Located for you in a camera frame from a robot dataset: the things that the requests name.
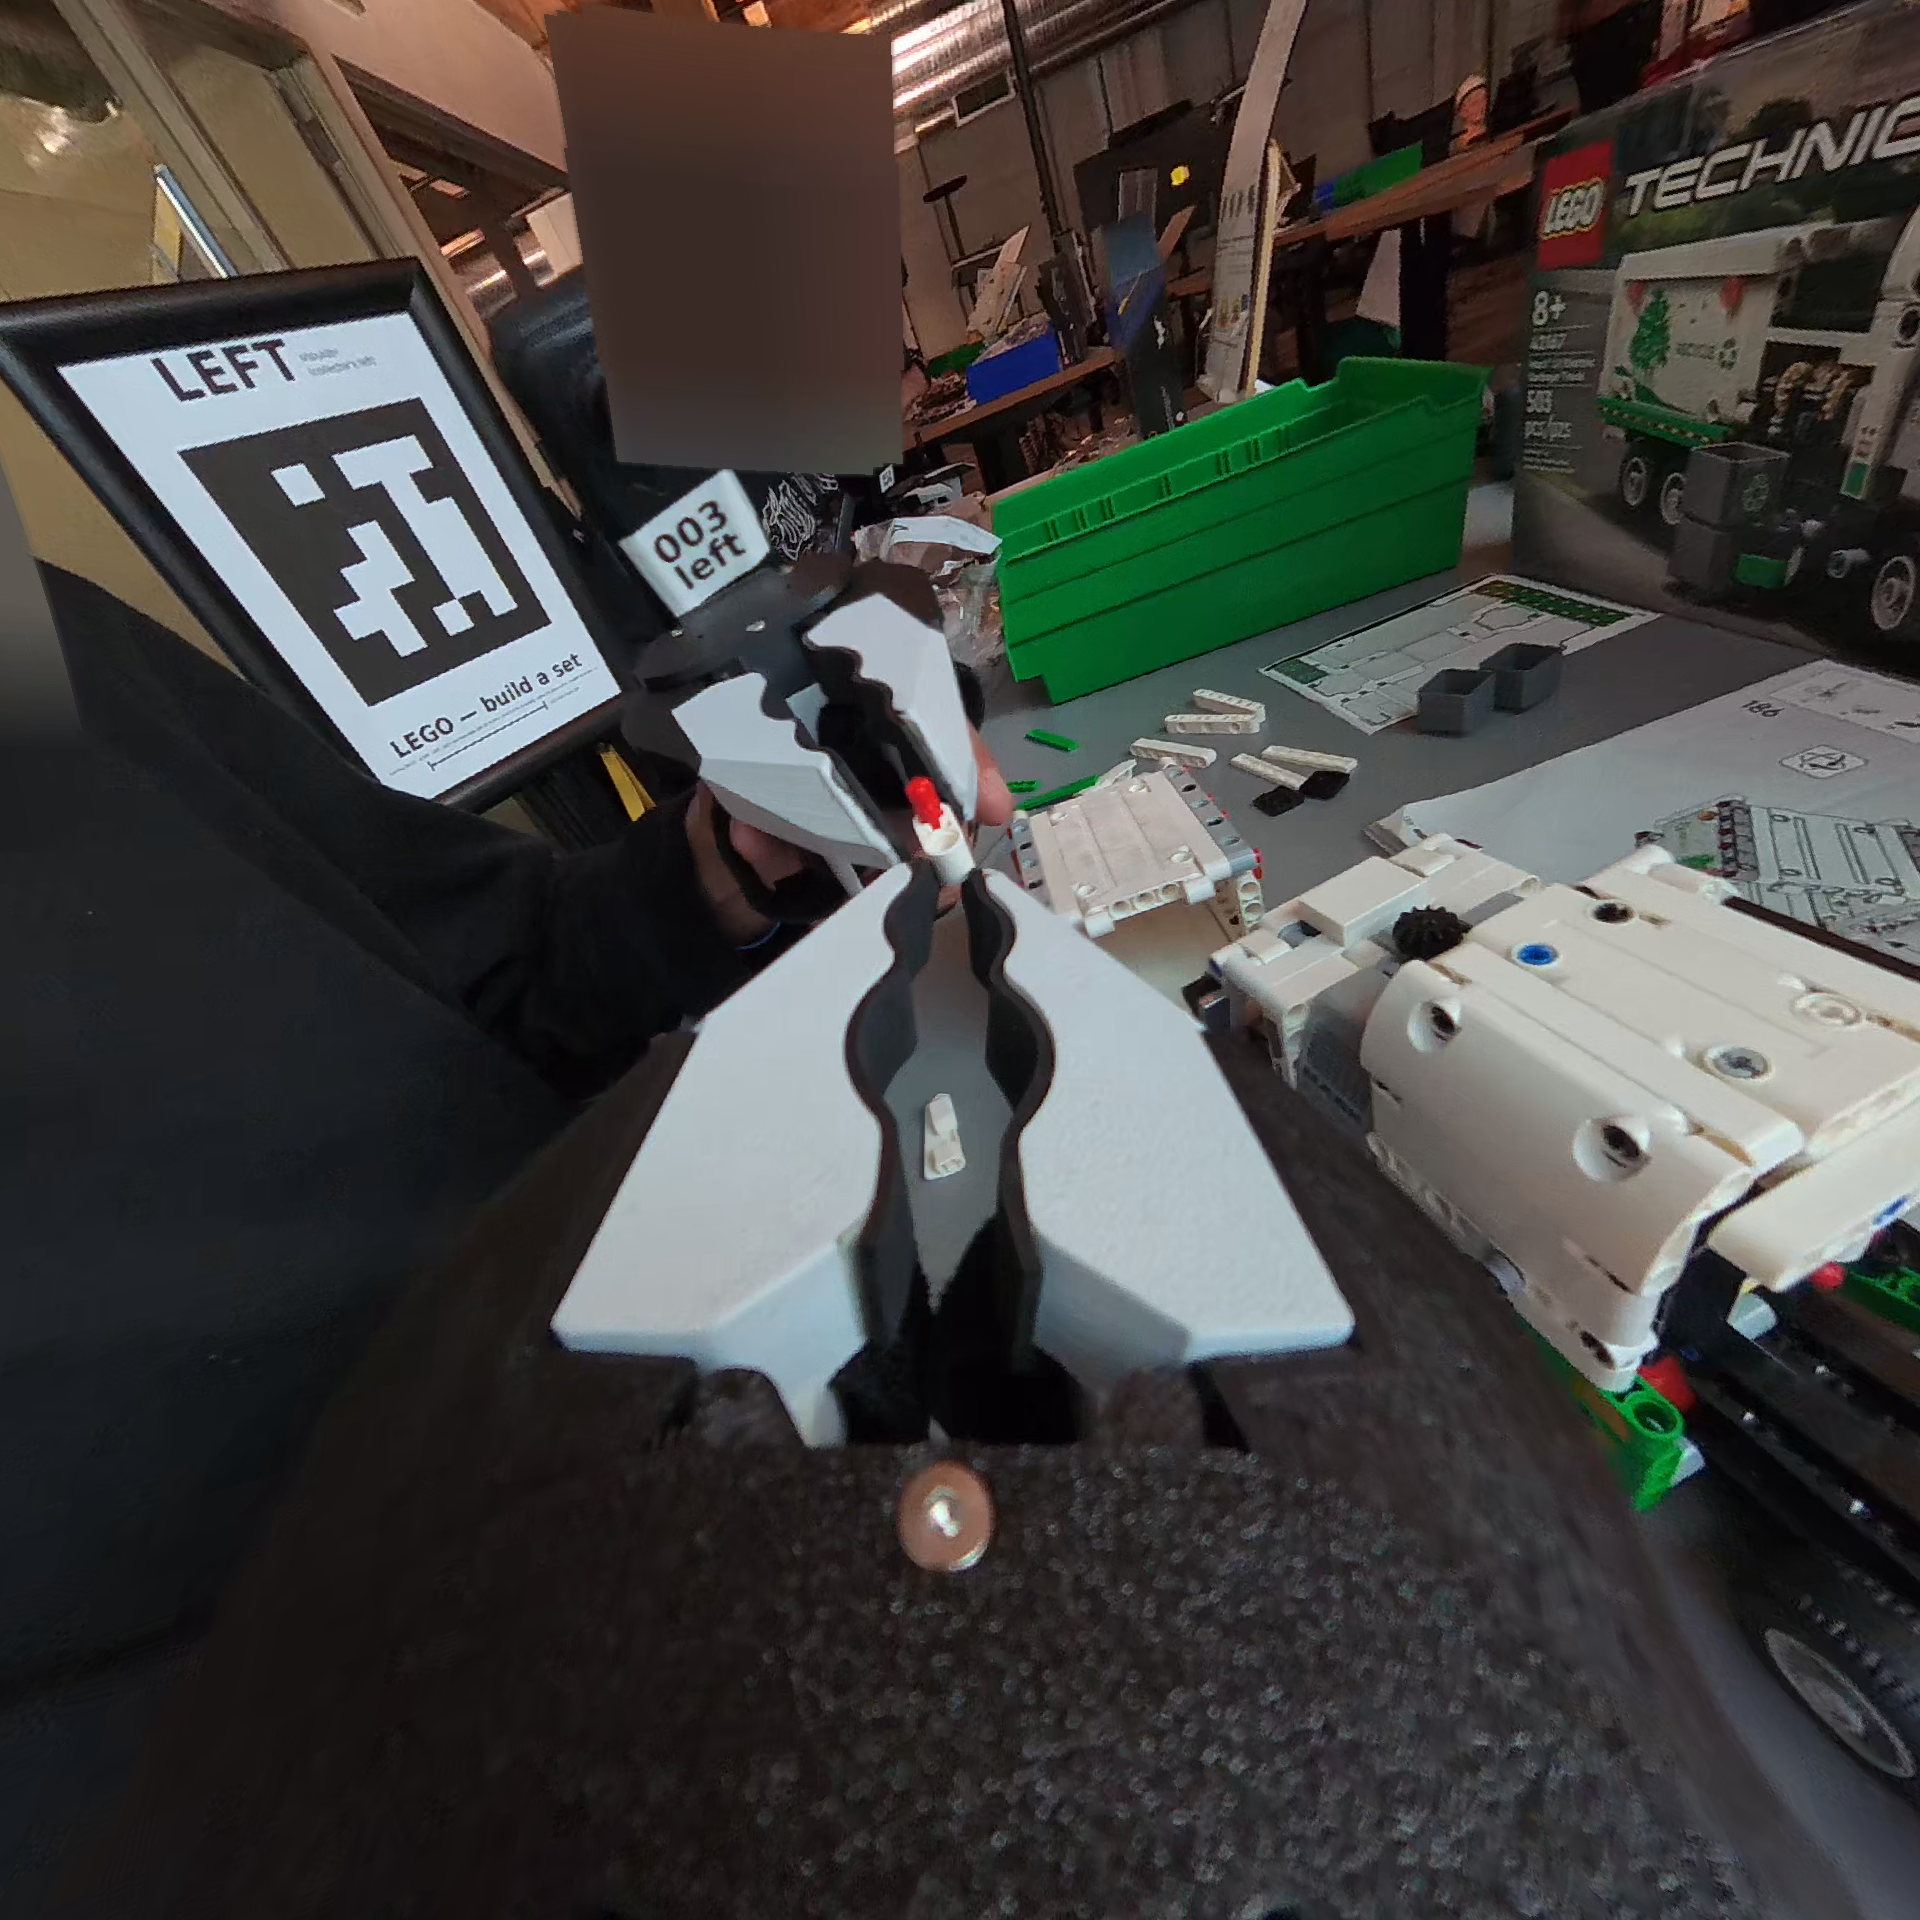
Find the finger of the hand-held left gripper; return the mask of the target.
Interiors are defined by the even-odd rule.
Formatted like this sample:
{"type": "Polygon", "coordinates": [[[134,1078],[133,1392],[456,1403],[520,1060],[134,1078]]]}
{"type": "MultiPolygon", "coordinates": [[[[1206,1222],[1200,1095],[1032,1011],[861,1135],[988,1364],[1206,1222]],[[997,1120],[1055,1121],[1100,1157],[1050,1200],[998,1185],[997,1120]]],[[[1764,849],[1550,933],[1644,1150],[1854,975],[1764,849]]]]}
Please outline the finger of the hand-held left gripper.
{"type": "Polygon", "coordinates": [[[938,623],[871,587],[804,623],[802,656],[826,745],[879,809],[906,809],[906,784],[926,780],[961,827],[976,823],[973,724],[938,623]]]}
{"type": "Polygon", "coordinates": [[[727,812],[824,861],[847,888],[856,872],[903,863],[896,839],[844,764],[808,734],[765,679],[720,679],[672,709],[698,776],[727,812]]]}

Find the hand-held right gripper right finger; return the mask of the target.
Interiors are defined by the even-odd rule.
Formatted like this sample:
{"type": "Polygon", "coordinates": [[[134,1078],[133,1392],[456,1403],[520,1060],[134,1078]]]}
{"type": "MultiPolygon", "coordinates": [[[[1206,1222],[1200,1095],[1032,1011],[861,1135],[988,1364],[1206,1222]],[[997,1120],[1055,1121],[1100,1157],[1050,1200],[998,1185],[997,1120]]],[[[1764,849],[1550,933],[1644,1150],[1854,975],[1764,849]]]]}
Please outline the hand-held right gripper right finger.
{"type": "Polygon", "coordinates": [[[972,1373],[1103,1400],[1349,1343],[1354,1311],[1197,1023],[1008,878],[972,875],[964,917],[1005,1101],[972,1373]]]}

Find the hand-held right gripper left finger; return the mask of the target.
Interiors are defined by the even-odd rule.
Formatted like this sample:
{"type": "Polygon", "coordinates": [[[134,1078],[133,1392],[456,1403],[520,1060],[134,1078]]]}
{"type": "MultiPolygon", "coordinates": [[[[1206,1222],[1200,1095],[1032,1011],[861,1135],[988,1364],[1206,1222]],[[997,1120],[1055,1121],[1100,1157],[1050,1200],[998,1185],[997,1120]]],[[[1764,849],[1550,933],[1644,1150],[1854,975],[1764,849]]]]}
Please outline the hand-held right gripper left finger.
{"type": "Polygon", "coordinates": [[[552,1311],[562,1348],[756,1372],[804,1444],[845,1440],[831,1377],[869,1339],[855,1248],[881,1147],[847,1033],[901,956],[898,905],[930,905],[927,867],[876,878],[702,1022],[552,1311]]]}

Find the red and white lego pin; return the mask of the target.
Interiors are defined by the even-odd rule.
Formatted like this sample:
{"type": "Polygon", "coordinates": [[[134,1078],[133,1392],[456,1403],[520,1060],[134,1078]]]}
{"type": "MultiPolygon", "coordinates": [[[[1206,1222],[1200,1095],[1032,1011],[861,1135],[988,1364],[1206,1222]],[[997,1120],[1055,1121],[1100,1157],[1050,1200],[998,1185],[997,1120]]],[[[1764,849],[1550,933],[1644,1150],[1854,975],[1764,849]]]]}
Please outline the red and white lego pin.
{"type": "Polygon", "coordinates": [[[942,798],[930,776],[910,776],[903,784],[906,820],[916,833],[919,849],[936,872],[942,886],[957,886],[976,868],[969,829],[942,798]]]}

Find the person's left forearm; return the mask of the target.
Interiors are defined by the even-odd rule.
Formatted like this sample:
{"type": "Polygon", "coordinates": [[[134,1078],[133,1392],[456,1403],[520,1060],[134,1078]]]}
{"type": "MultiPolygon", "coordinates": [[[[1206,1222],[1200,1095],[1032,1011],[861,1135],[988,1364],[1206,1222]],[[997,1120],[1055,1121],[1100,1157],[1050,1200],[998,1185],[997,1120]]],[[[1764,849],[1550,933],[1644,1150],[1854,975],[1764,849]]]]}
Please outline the person's left forearm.
{"type": "Polygon", "coordinates": [[[445,809],[437,825],[433,902],[410,917],[420,958],[445,998],[567,1093],[605,1085],[793,943],[729,855],[778,879],[797,852],[734,825],[702,784],[576,852],[445,809]]]}

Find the white lego container body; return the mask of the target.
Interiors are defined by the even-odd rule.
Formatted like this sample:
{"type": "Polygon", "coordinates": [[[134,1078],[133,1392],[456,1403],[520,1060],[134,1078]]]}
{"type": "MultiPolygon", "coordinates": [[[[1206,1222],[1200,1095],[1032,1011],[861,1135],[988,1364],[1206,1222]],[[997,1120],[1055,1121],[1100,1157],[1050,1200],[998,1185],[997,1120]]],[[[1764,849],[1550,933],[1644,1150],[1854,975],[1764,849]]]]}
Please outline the white lego container body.
{"type": "Polygon", "coordinates": [[[1021,807],[1008,839],[1021,886],[1094,942],[1165,908],[1200,905],[1229,934],[1263,923],[1260,852],[1186,767],[1125,761],[1021,807]]]}

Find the white lego truck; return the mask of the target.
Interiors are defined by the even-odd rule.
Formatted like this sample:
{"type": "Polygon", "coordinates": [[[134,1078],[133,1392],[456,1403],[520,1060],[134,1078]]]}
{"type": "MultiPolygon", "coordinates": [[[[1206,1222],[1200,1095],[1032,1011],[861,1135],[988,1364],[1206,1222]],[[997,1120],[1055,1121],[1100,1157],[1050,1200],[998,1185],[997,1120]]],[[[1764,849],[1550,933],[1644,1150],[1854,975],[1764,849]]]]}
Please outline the white lego truck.
{"type": "Polygon", "coordinates": [[[1645,841],[1543,879],[1444,833],[1183,984],[1484,1263],[1637,1508],[1752,1513],[1770,1676],[1916,1803],[1916,905],[1645,841]]]}

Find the lego sticker sheet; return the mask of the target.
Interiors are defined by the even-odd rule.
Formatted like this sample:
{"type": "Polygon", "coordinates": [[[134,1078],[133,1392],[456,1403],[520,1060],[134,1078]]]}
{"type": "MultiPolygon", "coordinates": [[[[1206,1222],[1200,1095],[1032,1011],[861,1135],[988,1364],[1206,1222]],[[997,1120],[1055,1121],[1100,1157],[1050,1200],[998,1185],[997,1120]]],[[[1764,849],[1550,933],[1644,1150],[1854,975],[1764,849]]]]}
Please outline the lego sticker sheet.
{"type": "Polygon", "coordinates": [[[1645,607],[1498,571],[1265,662],[1262,673],[1372,735],[1409,719],[1421,686],[1444,669],[1486,664],[1513,641],[1573,656],[1650,619],[1645,607]]]}

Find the lego instruction booklet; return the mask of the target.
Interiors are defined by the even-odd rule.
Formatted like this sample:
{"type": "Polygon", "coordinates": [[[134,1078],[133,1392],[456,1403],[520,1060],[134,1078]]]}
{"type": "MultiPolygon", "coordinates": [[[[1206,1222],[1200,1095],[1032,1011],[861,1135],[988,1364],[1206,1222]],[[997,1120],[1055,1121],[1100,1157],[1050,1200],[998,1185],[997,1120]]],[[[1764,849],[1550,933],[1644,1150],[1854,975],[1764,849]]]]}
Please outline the lego instruction booklet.
{"type": "Polygon", "coordinates": [[[1917,686],[1814,661],[1367,829],[1382,852],[1436,833],[1543,879],[1652,846],[1912,969],[1917,686]]]}

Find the lego set box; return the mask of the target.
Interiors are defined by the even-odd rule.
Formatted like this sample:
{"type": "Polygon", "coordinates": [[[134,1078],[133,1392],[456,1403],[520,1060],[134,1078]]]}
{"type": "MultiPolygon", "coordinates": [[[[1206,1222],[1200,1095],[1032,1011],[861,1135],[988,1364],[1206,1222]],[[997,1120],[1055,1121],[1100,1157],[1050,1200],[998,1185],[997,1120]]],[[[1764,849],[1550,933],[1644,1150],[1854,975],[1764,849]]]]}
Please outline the lego set box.
{"type": "Polygon", "coordinates": [[[1916,5],[1586,115],[1535,184],[1519,571],[1916,681],[1916,5]]]}

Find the person's left hand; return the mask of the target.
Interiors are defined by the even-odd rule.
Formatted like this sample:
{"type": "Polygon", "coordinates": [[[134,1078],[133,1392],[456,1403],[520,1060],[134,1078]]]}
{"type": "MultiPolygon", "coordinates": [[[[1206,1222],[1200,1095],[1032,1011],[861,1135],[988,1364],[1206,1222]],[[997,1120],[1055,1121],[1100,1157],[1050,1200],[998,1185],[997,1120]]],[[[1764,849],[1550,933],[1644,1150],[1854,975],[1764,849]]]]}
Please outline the person's left hand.
{"type": "Polygon", "coordinates": [[[744,945],[826,921],[878,878],[852,871],[847,892],[824,855],[740,823],[706,784],[694,788],[685,825],[711,909],[744,945]]]}

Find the clear plastic bags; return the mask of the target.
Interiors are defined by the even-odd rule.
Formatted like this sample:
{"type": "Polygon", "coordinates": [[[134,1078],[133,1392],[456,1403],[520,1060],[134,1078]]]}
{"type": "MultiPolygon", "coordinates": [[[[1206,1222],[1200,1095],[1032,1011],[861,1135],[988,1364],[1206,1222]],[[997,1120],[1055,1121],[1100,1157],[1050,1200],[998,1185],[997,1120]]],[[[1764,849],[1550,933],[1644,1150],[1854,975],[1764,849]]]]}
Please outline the clear plastic bags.
{"type": "Polygon", "coordinates": [[[1000,540],[988,523],[957,509],[889,517],[855,528],[852,551],[903,571],[904,603],[942,627],[960,664],[988,669],[1002,659],[1000,540]]]}

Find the green plastic bin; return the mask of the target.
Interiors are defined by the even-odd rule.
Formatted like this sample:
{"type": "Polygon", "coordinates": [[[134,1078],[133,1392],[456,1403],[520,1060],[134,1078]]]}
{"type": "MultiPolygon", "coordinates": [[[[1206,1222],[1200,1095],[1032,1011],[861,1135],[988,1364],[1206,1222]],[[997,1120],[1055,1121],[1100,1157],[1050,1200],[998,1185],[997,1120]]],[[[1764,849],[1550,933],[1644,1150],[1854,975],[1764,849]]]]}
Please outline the green plastic bin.
{"type": "Polygon", "coordinates": [[[1064,704],[1450,569],[1486,381],[1351,356],[1002,496],[1015,681],[1064,704]]]}

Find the black framed marker sign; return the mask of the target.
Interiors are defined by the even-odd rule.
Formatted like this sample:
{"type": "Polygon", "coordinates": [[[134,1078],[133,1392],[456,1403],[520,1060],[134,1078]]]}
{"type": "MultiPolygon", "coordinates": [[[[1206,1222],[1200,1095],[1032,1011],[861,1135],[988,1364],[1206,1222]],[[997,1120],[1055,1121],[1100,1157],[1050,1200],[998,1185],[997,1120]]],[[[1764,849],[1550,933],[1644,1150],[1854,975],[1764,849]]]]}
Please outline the black framed marker sign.
{"type": "Polygon", "coordinates": [[[608,638],[414,257],[4,303],[4,381],[228,661],[484,809],[612,734],[608,638]]]}

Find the white roll-up banner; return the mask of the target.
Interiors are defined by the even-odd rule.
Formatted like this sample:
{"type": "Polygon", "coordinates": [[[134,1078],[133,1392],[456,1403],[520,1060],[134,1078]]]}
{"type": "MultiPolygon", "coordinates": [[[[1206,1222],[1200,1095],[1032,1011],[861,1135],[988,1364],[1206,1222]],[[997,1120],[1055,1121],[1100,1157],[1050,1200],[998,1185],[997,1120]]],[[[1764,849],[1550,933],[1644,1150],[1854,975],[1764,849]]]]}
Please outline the white roll-up banner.
{"type": "Polygon", "coordinates": [[[1215,214],[1210,319],[1197,384],[1218,404],[1250,397],[1263,334],[1265,277],[1273,257],[1282,177],[1276,142],[1279,94],[1308,1],[1270,1],[1238,95],[1215,214]]]}

